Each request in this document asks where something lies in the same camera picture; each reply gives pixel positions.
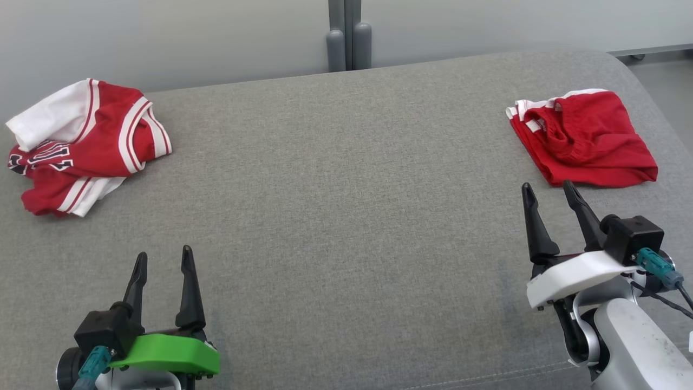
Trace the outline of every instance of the gray cylindrical foot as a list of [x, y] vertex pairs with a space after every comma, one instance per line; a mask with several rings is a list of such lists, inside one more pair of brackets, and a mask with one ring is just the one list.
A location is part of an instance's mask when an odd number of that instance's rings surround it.
[[329, 71], [347, 70], [344, 33], [332, 30], [327, 33], [327, 67]]
[[353, 68], [370, 69], [371, 67], [371, 25], [361, 22], [353, 28]]

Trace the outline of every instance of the teal cable connector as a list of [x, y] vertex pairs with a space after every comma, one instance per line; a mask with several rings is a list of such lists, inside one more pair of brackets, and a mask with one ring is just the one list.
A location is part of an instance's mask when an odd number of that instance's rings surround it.
[[80, 368], [80, 379], [72, 386], [72, 390], [94, 390], [96, 388], [96, 378], [103, 371], [106, 371], [111, 363], [111, 354], [104, 346], [95, 347], [89, 353], [87, 360]]
[[683, 275], [650, 248], [640, 249], [635, 257], [635, 262], [645, 271], [654, 274], [669, 290], [678, 289], [678, 285], [683, 284]]

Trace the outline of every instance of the basketball jersey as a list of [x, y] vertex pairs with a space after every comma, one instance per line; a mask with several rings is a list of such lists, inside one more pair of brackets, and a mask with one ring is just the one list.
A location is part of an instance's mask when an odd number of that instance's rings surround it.
[[18, 145], [8, 159], [33, 179], [27, 210], [84, 216], [147, 161], [171, 153], [164, 127], [140, 91], [87, 79], [12, 118]]

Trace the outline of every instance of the black cable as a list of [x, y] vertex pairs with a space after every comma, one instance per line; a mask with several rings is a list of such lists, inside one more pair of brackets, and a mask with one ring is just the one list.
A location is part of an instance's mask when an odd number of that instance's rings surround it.
[[688, 302], [688, 305], [693, 309], [693, 299], [691, 299], [690, 295], [688, 295], [688, 291], [683, 288], [683, 282], [678, 282], [676, 283], [676, 288], [681, 292], [681, 295], [683, 295], [683, 299]]
[[643, 287], [643, 286], [639, 285], [639, 284], [636, 283], [636, 282], [631, 282], [631, 286], [633, 286], [633, 287], [635, 287], [636, 289], [639, 289], [640, 291], [642, 291], [642, 295], [644, 295], [644, 296], [651, 296], [652, 298], [655, 298], [655, 299], [657, 299], [657, 300], [659, 300], [659, 301], [661, 301], [661, 302], [664, 302], [664, 304], [665, 304], [666, 306], [669, 306], [669, 307], [672, 308], [672, 309], [676, 309], [676, 310], [678, 310], [679, 312], [684, 313], [684, 314], [686, 315], [686, 317], [688, 317], [688, 318], [690, 318], [690, 319], [693, 319], [693, 313], [689, 312], [689, 311], [686, 310], [684, 307], [681, 307], [681, 306], [677, 305], [676, 303], [673, 303], [673, 302], [671, 302], [670, 300], [668, 300], [668, 299], [666, 299], [666, 298], [664, 298], [664, 297], [662, 297], [662, 296], [659, 296], [659, 295], [657, 295], [656, 293], [653, 293], [652, 291], [648, 290], [646, 287]]

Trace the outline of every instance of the white panel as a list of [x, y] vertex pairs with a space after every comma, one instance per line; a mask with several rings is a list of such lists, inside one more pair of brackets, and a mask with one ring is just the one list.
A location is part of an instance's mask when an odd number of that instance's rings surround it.
[[530, 48], [693, 44], [691, 0], [363, 0], [373, 66]]
[[327, 71], [327, 0], [0, 0], [0, 123], [87, 77], [144, 91]]

